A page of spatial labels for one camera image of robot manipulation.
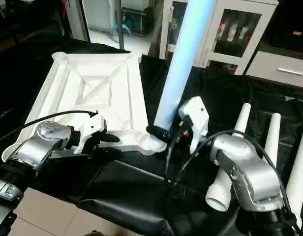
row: black cable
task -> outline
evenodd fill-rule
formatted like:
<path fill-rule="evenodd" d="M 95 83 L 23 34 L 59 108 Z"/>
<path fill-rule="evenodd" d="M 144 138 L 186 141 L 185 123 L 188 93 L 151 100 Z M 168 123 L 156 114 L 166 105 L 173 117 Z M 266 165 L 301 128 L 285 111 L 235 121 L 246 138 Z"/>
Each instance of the black cable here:
<path fill-rule="evenodd" d="M 288 213 L 288 217 L 291 217 L 291 219 L 288 219 L 288 221 L 290 222 L 290 225 L 292 227 L 294 227 L 294 229 L 296 230 L 296 232 L 298 233 L 299 236 L 301 236 L 301 230 L 300 228 L 298 227 L 298 225 L 296 224 L 294 218 L 295 218 L 295 215 L 292 213 L 292 210 L 291 210 L 291 207 L 290 207 L 290 204 L 289 204 L 289 201 L 288 201 L 288 197 L 287 197 L 287 194 L 286 194 L 286 190 L 285 190 L 285 187 L 284 187 L 284 184 L 276 170 L 276 167 L 274 165 L 274 163 L 271 161 L 270 157 L 267 155 L 267 153 L 265 152 L 265 150 L 255 141 L 253 140 L 249 135 L 243 133 L 243 132 L 240 132 L 240 131 L 237 131 L 237 130 L 224 130 L 224 131 L 220 131 L 220 132 L 217 132 L 213 135 L 210 135 L 209 137 L 207 137 L 207 139 L 202 142 L 195 150 L 195 152 L 188 158 L 188 160 L 184 163 L 184 165 L 182 166 L 182 168 L 180 169 L 175 181 L 173 182 L 173 186 L 175 187 L 178 182 L 181 180 L 182 178 L 182 175 L 185 171 L 185 169 L 187 168 L 187 166 L 190 164 L 190 162 L 193 160 L 193 158 L 195 156 L 197 156 L 199 150 L 206 144 L 208 144 L 210 141 L 214 140 L 216 137 L 220 136 L 220 135 L 223 135 L 223 134 L 233 134 L 233 133 L 237 133 L 237 134 L 241 134 L 243 135 L 249 142 L 251 142 L 257 151 L 261 152 L 262 155 L 264 156 L 264 158 L 266 159 L 266 161 L 268 162 L 268 164 L 272 167 L 272 169 L 275 171 L 277 177 L 278 177 L 278 180 L 279 180 L 279 184 L 280 184 L 280 190 L 281 190 L 281 194 L 282 194 L 282 197 L 283 197 L 283 201 L 284 201 L 284 205 L 285 205 L 285 208 L 286 208 L 286 211 Z"/>
<path fill-rule="evenodd" d="M 172 152 L 173 152 L 173 149 L 176 145 L 176 142 L 178 141 L 179 137 L 182 135 L 182 125 L 179 126 L 178 130 L 174 133 L 174 136 L 172 138 L 172 141 L 168 147 L 168 152 L 167 152 L 167 155 L 166 155 L 166 165 L 165 165 L 165 173 L 164 173 L 164 180 L 166 183 L 169 183 L 169 180 L 168 180 L 168 169 L 169 169 L 169 164 L 170 164 L 170 160 L 171 160 L 171 155 L 172 155 Z"/>
<path fill-rule="evenodd" d="M 9 133 L 5 134 L 3 137 L 0 138 L 0 141 L 2 141 L 3 139 L 7 138 L 9 135 L 21 130 L 21 129 L 24 129 L 24 128 L 27 128 L 28 126 L 31 126 L 33 124 L 36 124 L 36 123 L 39 123 L 41 121 L 44 121 L 46 119 L 50 119 L 50 118 L 53 118 L 53 117 L 57 117 L 57 116 L 61 116 L 61 115 L 66 115 L 66 114 L 71 114 L 71 113 L 85 113 L 85 114 L 88 114 L 90 115 L 90 117 L 93 117 L 95 115 L 98 114 L 98 112 L 89 112 L 89 111 L 79 111 L 79 110 L 75 110 L 75 111 L 66 111 L 66 112 L 59 112 L 59 113 L 55 113 L 55 114 L 52 114 L 52 115 L 48 115 L 46 117 L 42 117 L 42 118 L 39 118 L 39 119 L 36 119 L 36 120 L 33 120 L 33 121 L 30 121 L 29 123 L 27 124 L 24 124 L 12 131 L 10 131 Z"/>

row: light blue tube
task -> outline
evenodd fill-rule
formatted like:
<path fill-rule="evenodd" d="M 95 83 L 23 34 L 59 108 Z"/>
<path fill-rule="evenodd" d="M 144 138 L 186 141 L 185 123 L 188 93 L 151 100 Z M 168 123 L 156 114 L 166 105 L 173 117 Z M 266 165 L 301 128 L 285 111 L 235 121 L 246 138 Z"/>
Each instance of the light blue tube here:
<path fill-rule="evenodd" d="M 154 125 L 169 130 L 194 63 L 215 0 L 190 0 L 167 75 Z"/>

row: black leather surface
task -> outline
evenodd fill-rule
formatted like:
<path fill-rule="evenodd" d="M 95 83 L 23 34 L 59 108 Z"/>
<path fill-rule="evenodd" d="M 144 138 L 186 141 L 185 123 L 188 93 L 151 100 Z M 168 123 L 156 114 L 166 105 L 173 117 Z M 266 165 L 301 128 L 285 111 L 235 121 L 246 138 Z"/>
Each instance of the black leather surface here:
<path fill-rule="evenodd" d="M 0 55 L 0 136 L 24 123 L 52 64 L 51 54 L 119 53 L 105 45 L 40 36 Z M 143 56 L 140 64 L 149 122 L 160 100 L 169 63 Z M 278 171 L 288 180 L 303 129 L 303 89 L 290 88 L 222 71 L 193 68 L 182 102 L 200 95 L 210 114 L 211 133 L 234 127 L 244 102 L 252 105 L 247 132 L 264 144 L 271 114 L 282 115 Z M 0 143 L 0 154 L 17 135 Z M 100 217 L 143 235 L 222 235 L 238 209 L 234 200 L 228 212 L 215 212 L 205 193 L 217 168 L 204 152 L 191 163 L 182 183 L 169 193 L 163 183 L 164 153 L 142 156 L 137 152 L 107 150 L 94 159 L 53 160 L 32 187 L 75 203 Z M 169 176 L 187 158 L 178 148 Z"/>

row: drawer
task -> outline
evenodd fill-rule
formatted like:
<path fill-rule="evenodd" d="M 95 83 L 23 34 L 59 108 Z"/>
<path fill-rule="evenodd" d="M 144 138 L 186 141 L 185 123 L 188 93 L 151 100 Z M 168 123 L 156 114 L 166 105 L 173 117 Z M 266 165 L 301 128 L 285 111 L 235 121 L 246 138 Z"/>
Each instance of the drawer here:
<path fill-rule="evenodd" d="M 303 87 L 303 60 L 257 52 L 246 74 Z"/>

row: white threaded pipe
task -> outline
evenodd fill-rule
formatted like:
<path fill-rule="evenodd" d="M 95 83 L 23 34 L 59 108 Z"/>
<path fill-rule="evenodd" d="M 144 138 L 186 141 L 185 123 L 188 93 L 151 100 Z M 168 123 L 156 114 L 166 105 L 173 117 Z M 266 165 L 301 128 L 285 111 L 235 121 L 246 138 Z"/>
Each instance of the white threaded pipe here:
<path fill-rule="evenodd" d="M 249 119 L 251 105 L 244 103 L 241 108 L 235 130 L 245 132 L 245 128 Z M 233 136 L 241 137 L 240 134 L 234 133 Z M 231 201 L 231 185 L 232 182 L 228 175 L 219 169 L 214 183 L 209 187 L 205 201 L 208 205 L 218 211 L 227 211 Z"/>
<path fill-rule="evenodd" d="M 286 193 L 291 210 L 296 215 L 297 225 L 301 228 L 303 224 L 300 218 L 303 207 L 303 135 L 289 176 Z"/>
<path fill-rule="evenodd" d="M 274 163 L 277 165 L 277 152 L 278 152 L 278 141 L 279 141 L 279 128 L 280 128 L 280 114 L 274 113 L 271 118 L 268 135 L 265 142 L 265 152 Z"/>

